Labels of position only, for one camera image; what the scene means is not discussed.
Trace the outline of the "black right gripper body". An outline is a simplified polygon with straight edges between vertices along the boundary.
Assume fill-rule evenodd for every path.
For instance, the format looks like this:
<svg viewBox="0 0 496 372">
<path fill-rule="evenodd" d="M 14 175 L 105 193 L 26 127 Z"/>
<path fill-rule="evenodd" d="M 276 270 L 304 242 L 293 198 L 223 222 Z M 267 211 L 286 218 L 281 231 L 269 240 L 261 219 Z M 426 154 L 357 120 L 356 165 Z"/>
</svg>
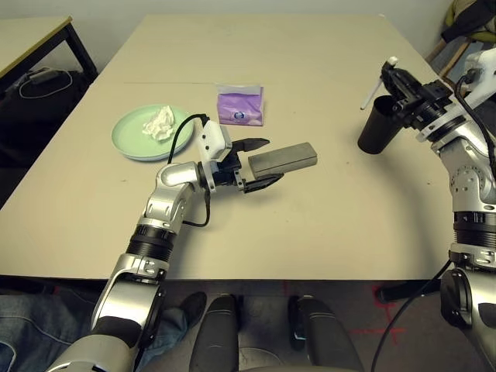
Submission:
<svg viewBox="0 0 496 372">
<path fill-rule="evenodd" d="M 446 113 L 452 91 L 441 81 L 402 88 L 395 103 L 394 120 L 405 128 L 425 128 Z"/>
</svg>

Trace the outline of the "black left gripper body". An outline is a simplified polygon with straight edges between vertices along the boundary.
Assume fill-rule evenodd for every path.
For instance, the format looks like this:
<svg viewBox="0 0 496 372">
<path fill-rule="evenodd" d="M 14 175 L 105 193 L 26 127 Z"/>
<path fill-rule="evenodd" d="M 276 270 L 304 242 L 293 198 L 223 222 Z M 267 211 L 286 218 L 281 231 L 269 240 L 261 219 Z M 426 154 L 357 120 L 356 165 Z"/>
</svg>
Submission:
<svg viewBox="0 0 496 372">
<path fill-rule="evenodd" d="M 223 161 L 216 161 L 212 167 L 215 186 L 235 186 L 239 191 L 247 193 L 246 180 L 240 171 L 242 164 L 236 151 L 230 151 Z"/>
</svg>

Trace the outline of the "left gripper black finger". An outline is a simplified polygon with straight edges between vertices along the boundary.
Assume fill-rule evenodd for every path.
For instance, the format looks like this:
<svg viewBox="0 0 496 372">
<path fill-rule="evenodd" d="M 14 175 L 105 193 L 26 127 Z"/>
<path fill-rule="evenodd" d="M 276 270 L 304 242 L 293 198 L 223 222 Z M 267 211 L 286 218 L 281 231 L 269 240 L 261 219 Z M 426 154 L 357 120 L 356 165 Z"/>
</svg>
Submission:
<svg viewBox="0 0 496 372">
<path fill-rule="evenodd" d="M 259 190 L 263 190 L 272 184 L 278 182 L 284 175 L 283 174 L 267 174 L 259 177 L 253 181 L 248 181 L 244 183 L 243 192 L 251 193 Z"/>
<path fill-rule="evenodd" d="M 232 142 L 232 151 L 238 152 L 249 152 L 266 146 L 270 140 L 264 138 L 246 138 L 238 139 Z"/>
</svg>

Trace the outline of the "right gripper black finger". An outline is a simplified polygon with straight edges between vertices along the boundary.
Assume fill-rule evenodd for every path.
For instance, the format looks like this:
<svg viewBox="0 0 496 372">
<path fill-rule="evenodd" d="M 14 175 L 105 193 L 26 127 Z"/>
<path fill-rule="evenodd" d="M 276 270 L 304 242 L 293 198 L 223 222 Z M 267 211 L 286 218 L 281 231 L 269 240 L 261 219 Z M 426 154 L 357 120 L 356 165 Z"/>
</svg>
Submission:
<svg viewBox="0 0 496 372">
<path fill-rule="evenodd" d="M 419 92 L 422 88 L 422 84 L 413 77 L 407 70 L 397 68 L 401 72 L 401 90 L 403 93 L 403 99 L 408 101 L 419 100 L 421 98 Z"/>
<path fill-rule="evenodd" d="M 394 100 L 397 107 L 402 107 L 403 93 L 401 90 L 401 72 L 395 67 L 395 62 L 386 61 L 381 68 L 381 80 Z"/>
</svg>

